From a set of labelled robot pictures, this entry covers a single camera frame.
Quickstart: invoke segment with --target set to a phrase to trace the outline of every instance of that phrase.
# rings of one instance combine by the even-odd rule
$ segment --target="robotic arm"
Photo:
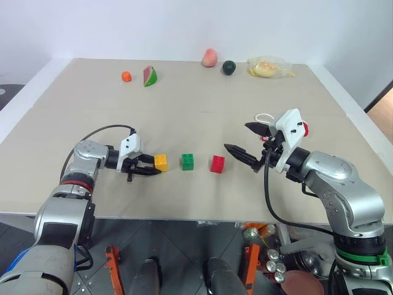
[[[288,110],[269,125],[252,122],[246,126],[268,138],[262,158],[257,160],[232,144],[224,145],[228,152],[255,172],[266,162],[279,173],[286,171],[287,178],[302,183],[302,191],[318,197],[324,205],[333,230],[339,294],[392,295],[392,261],[381,221],[384,204],[378,193],[359,178],[354,165],[298,147],[305,129],[297,109]],[[307,192],[306,187],[314,194]]]
[[[161,172],[140,167],[139,162],[152,164],[154,158],[141,152],[135,131],[118,151],[91,140],[77,143],[73,163],[37,213],[34,245],[21,252],[0,278],[0,294],[69,294],[74,272],[93,265],[87,249],[95,220],[91,197],[98,170],[106,167],[127,173],[128,181],[133,174]],[[76,261],[77,251],[85,258]]]

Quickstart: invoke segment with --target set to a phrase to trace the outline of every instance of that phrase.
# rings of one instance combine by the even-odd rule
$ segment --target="table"
[[[143,87],[142,71],[152,65],[158,82]],[[244,123],[259,112],[277,115],[299,108],[310,135],[302,147],[338,155],[382,196],[384,222],[393,223],[392,175],[306,65],[296,76],[259,79],[245,63],[232,76],[220,65],[197,62],[74,59],[0,144],[0,211],[35,214],[58,184],[64,158],[78,140],[103,125],[133,126],[144,152],[166,154],[169,171],[135,177],[102,170],[93,195],[98,218],[273,221],[262,192],[262,175],[234,159],[224,143],[259,157],[262,143]],[[133,81],[124,83],[122,71]],[[93,137],[119,146],[126,130]],[[193,153],[194,171],[182,171],[181,154]],[[226,158],[222,175],[209,171],[213,155]],[[296,222],[327,223],[322,203],[303,195],[284,174],[270,173],[277,214]]]

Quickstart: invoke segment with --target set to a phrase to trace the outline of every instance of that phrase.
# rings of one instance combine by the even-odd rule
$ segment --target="toy block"
[[[166,161],[166,155],[155,155],[154,167],[162,172],[168,171],[168,163]]]
[[[224,169],[225,157],[220,157],[219,155],[213,156],[213,161],[211,162],[210,171],[214,173],[222,173]]]
[[[182,169],[183,171],[194,169],[194,155],[182,154]]]

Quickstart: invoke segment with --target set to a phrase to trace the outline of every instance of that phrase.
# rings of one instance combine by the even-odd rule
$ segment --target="plastic bag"
[[[294,77],[292,64],[279,57],[257,57],[247,61],[248,71],[255,77],[283,78]]]

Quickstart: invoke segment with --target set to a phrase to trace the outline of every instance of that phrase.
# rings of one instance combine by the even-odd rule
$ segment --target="red ring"
[[[79,181],[79,180],[67,180],[67,181],[63,181],[60,184],[75,184],[77,186],[83,186],[84,188],[86,188],[86,190],[88,190],[91,194],[93,193],[93,189],[87,184],[84,183],[83,181]]]

